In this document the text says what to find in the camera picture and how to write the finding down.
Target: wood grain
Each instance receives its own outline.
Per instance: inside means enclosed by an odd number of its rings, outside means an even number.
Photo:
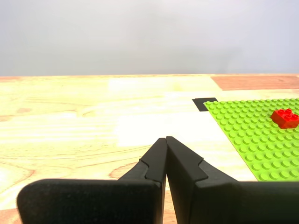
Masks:
[[[212,77],[223,90],[299,89],[297,76]]]
[[[199,112],[192,99],[297,98],[299,91],[222,91],[210,76],[215,74],[0,79],[1,223],[20,223],[16,197],[28,183],[116,180],[165,136],[235,179],[255,181],[209,112]],[[164,223],[176,223],[168,183]]]

